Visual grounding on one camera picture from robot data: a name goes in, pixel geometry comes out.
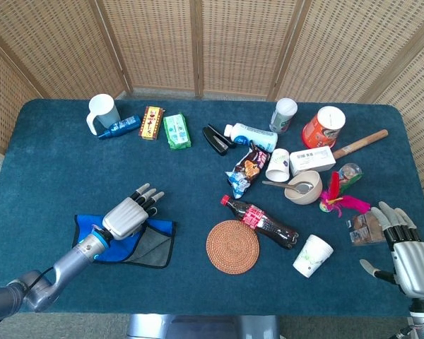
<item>blue bottle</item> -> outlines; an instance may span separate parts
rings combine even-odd
[[[118,121],[106,129],[104,133],[98,136],[99,139],[113,138],[114,136],[122,136],[123,134],[137,129],[141,125],[138,115]]]

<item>green package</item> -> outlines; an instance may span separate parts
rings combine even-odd
[[[172,150],[181,150],[192,145],[182,113],[163,118],[163,126]]]

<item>blue cloth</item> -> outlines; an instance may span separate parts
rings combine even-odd
[[[73,238],[72,247],[77,245],[81,240],[85,239],[92,231],[93,225],[101,226],[103,215],[76,215],[76,233]],[[130,263],[138,265],[138,261],[126,261],[135,252],[142,234],[145,232],[147,224],[154,230],[163,233],[167,237],[173,235],[173,222],[165,220],[147,219],[143,224],[141,231],[127,237],[123,240],[111,240],[110,247],[95,260],[96,262],[105,263]],[[167,260],[170,258],[170,252],[166,253]]]
[[[383,270],[393,267],[386,244],[355,248],[346,220],[323,213],[319,203],[299,206],[283,190],[261,184],[264,173],[241,200],[259,206],[299,233],[291,250],[258,235],[259,259],[242,275],[217,270],[206,253],[212,228],[232,213],[220,204],[232,192],[226,171],[247,153],[238,145],[221,157],[202,134],[207,123],[223,131],[240,122],[269,129],[275,102],[117,100],[125,119],[143,116],[146,105],[182,112],[192,146],[170,150],[165,131],[158,140],[143,140],[138,131],[99,140],[86,125],[88,100],[34,100],[20,111],[0,173],[0,286],[32,269],[44,270],[72,245],[72,216],[102,214],[145,182],[165,192],[157,218],[176,220],[177,234],[170,265],[148,270],[131,265],[94,265],[77,276],[50,312],[161,314],[292,314],[407,316],[411,301],[388,283],[370,277],[359,259]],[[277,147],[305,149],[303,126],[324,103],[298,103],[289,129]],[[346,114],[334,149],[380,129],[389,136],[337,160],[365,173],[346,193],[373,206],[386,201],[406,211],[424,239],[424,195],[401,115],[386,105],[336,103]],[[321,172],[324,186],[331,170]],[[303,277],[292,264],[306,239],[315,234],[334,253],[312,275]]]

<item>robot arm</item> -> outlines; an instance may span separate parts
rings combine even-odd
[[[87,266],[110,246],[112,239],[121,240],[138,232],[142,224],[157,213],[153,204],[163,196],[144,184],[128,198],[106,214],[102,227],[94,229],[84,240],[72,248],[54,265],[55,282],[52,284],[44,274],[32,270],[8,286],[0,287],[0,320],[19,311],[26,303],[31,311],[44,311],[59,297],[63,289]]]
[[[379,207],[371,211],[382,226],[395,273],[375,268],[364,259],[360,260],[361,266],[370,275],[398,285],[413,300],[410,313],[414,325],[401,330],[394,338],[402,338],[413,328],[424,338],[424,242],[413,221],[400,208],[393,209],[384,202],[380,202]]]

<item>round coaster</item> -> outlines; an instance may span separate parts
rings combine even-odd
[[[207,236],[206,250],[211,263],[224,273],[241,274],[256,263],[259,241],[256,232],[236,220],[217,224]]]

